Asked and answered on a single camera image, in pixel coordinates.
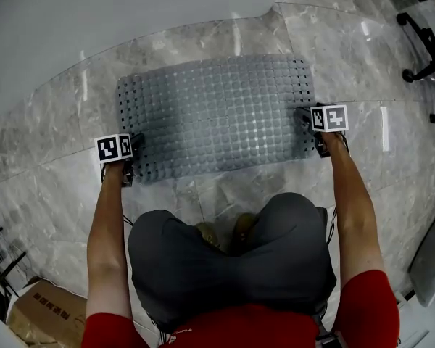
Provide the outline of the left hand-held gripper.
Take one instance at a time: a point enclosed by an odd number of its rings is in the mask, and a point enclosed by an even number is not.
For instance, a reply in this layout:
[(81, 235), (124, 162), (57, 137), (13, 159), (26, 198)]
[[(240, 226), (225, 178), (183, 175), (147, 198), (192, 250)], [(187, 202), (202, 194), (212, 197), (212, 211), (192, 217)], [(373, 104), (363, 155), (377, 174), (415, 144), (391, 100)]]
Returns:
[(107, 164), (121, 161), (124, 163), (122, 186), (131, 187), (135, 176), (134, 162), (140, 157), (144, 135), (117, 133), (96, 138), (94, 143), (101, 168), (101, 180), (104, 180)]

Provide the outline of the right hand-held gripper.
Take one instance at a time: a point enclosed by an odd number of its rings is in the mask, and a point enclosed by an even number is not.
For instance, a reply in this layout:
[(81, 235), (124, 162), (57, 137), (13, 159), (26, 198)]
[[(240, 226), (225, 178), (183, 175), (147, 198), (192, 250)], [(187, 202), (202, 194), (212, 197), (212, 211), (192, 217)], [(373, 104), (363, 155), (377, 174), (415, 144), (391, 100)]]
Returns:
[(324, 105), (317, 103), (314, 107), (296, 107), (294, 116), (303, 124), (311, 135), (314, 149), (320, 157), (329, 157), (330, 152), (321, 133), (336, 133), (349, 151), (345, 132), (349, 130), (349, 120), (346, 105)]

